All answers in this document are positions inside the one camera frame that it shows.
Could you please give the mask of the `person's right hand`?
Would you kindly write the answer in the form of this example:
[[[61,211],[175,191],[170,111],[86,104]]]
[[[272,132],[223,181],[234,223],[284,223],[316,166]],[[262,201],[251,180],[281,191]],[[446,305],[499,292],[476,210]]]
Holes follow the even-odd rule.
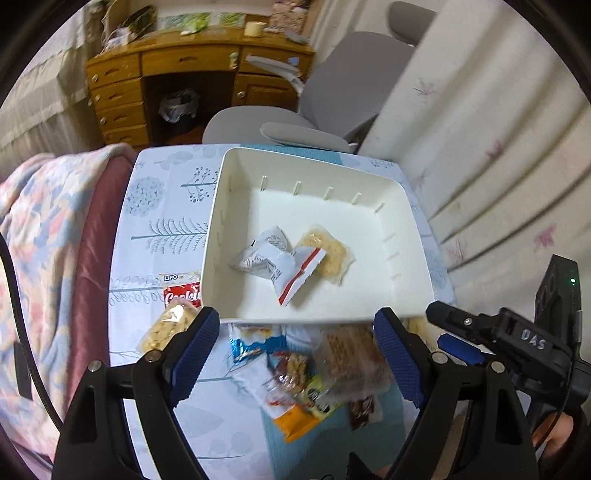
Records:
[[[561,413],[560,416],[557,416],[556,413],[551,414],[532,435],[535,449],[545,446],[542,453],[543,458],[556,455],[566,445],[573,431],[573,425],[574,421],[571,416],[565,413]]]

